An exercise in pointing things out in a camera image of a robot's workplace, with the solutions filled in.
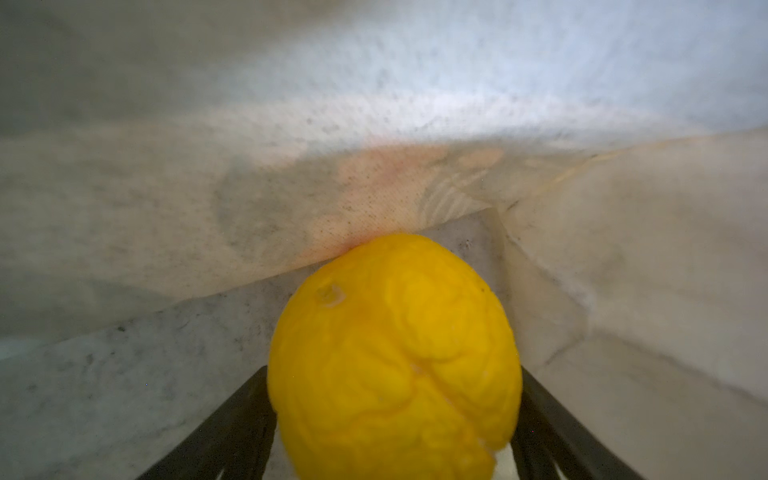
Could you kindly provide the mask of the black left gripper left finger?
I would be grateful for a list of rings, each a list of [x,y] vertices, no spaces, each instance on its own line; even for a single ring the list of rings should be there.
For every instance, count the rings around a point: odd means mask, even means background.
[[[142,479],[261,479],[271,453],[276,414],[261,367]]]

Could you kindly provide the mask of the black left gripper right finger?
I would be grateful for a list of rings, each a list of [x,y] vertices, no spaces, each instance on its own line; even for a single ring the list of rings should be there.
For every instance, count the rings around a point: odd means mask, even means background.
[[[642,479],[527,370],[522,378],[518,424],[510,441],[521,479]]]

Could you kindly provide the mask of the orange yellow orange fruit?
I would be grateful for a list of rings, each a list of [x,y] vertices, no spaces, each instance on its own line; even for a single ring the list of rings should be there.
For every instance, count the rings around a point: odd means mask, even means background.
[[[417,234],[362,244],[281,313],[268,393],[301,479],[489,479],[522,368],[490,286]]]

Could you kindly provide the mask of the beige canvas grocery bag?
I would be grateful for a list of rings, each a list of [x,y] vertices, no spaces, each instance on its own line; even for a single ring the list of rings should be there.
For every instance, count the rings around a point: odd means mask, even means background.
[[[137,477],[402,230],[639,474],[766,477],[763,1],[3,2],[2,477]]]

